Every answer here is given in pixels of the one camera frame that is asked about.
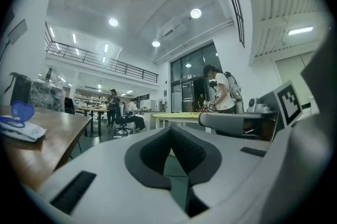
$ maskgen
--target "backpack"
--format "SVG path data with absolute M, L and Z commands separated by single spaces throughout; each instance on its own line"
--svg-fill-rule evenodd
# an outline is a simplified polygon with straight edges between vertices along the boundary
M 238 85 L 235 77 L 230 72 L 224 72 L 224 75 L 226 76 L 228 84 L 230 85 L 229 93 L 231 94 L 231 98 L 242 100 L 241 88 L 240 85 Z

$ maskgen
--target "round ceiling light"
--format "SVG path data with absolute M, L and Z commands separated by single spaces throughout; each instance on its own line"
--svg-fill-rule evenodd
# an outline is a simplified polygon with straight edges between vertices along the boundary
M 153 47 L 159 47 L 160 46 L 160 42 L 154 41 L 154 42 L 152 42 L 152 46 Z
M 194 19 L 198 19 L 201 16 L 201 10 L 198 8 L 195 8 L 191 11 L 191 17 Z
M 118 25 L 118 21 L 114 18 L 111 18 L 109 20 L 109 23 L 110 23 L 111 26 L 117 26 Z

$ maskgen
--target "black hair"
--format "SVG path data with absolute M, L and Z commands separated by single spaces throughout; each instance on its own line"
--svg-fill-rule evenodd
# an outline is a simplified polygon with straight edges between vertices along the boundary
M 204 73 L 205 76 L 207 76 L 208 73 L 209 73 L 210 71 L 213 71 L 213 72 L 219 72 L 219 70 L 217 70 L 217 69 L 215 68 L 215 66 L 206 65 L 206 66 L 204 67 L 203 73 Z

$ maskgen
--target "balcony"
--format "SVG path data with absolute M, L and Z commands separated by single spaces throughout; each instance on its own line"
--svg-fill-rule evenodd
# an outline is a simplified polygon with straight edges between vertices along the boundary
M 45 50 L 46 54 L 55 55 L 90 66 L 100 67 L 111 72 L 121 73 L 145 81 L 153 83 L 158 82 L 158 74 L 59 42 L 56 43 L 51 41 Z

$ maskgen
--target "white t-shirt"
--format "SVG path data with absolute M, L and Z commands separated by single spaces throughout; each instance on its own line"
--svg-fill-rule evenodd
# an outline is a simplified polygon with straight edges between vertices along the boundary
M 133 102 L 130 102 L 128 105 L 127 105 L 127 111 L 128 112 L 132 112 L 132 115 L 135 116 L 136 115 L 136 110 L 138 110 L 137 106 L 135 103 Z
M 231 98 L 231 95 L 229 93 L 229 88 L 230 88 L 230 84 L 228 82 L 228 79 L 226 78 L 226 76 L 222 73 L 217 73 L 215 76 L 215 81 L 217 83 L 217 86 L 214 87 L 214 89 L 216 90 L 215 93 L 215 99 L 218 99 L 220 97 L 220 91 L 219 91 L 219 84 L 224 84 L 226 86 L 227 89 L 227 96 L 223 99 L 223 101 L 221 101 L 217 106 L 216 109 L 218 111 L 221 110 L 228 110 L 231 107 L 233 107 L 234 101 Z

